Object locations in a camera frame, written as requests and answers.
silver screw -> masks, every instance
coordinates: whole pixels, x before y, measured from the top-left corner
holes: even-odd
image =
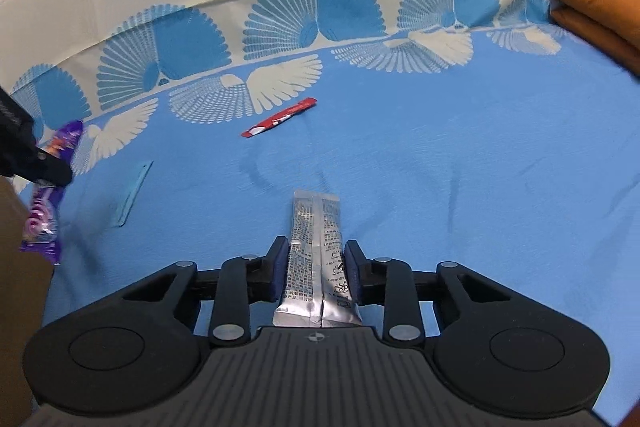
[[[212,333],[221,341],[236,341],[244,335],[244,328],[237,324],[220,324],[214,328]]]
[[[420,330],[409,324],[398,324],[389,330],[389,336],[396,341],[414,341],[420,336]]]

crosshair logo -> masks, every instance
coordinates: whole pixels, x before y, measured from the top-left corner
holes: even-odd
[[[311,333],[311,335],[309,335],[308,337],[306,337],[306,339],[308,339],[309,341],[317,344],[318,342],[322,342],[324,341],[326,338],[326,336],[324,336],[322,333],[318,333],[317,331],[314,331],[313,333]]]

brown cardboard box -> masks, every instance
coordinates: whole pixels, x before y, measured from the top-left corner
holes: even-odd
[[[31,414],[22,350],[40,327],[52,275],[39,254],[18,251],[26,216],[13,187],[0,176],[0,427],[17,427]]]

purple candy wrapper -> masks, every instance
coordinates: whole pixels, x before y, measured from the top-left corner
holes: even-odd
[[[53,135],[44,150],[70,164],[81,136],[82,122],[70,122]],[[29,217],[22,230],[21,251],[36,251],[51,264],[60,264],[58,207],[64,194],[64,187],[34,186]]]

blue surface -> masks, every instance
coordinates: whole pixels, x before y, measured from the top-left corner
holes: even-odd
[[[179,259],[263,255],[289,233],[293,191],[322,190],[369,257],[456,260],[593,328],[612,355],[596,410],[619,421],[640,390],[640,86],[568,37],[554,57],[473,40],[474,60],[440,74],[320,52],[317,107],[252,139],[262,117],[187,123],[161,93],[149,128],[69,187],[46,322]]]

